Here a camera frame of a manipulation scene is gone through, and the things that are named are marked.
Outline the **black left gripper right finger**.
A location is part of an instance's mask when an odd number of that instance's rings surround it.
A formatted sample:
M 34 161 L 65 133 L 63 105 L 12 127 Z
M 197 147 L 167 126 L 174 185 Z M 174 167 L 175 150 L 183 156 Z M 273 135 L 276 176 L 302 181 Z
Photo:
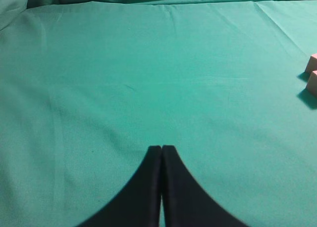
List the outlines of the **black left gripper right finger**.
M 196 182 L 175 146 L 162 147 L 162 200 L 167 227 L 244 227 Z

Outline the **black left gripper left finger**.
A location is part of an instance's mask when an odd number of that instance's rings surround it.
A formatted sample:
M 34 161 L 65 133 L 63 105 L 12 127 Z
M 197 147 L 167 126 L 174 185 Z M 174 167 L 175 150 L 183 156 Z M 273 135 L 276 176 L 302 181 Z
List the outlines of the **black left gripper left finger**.
M 122 190 L 80 227 L 158 227 L 162 148 L 150 146 Z

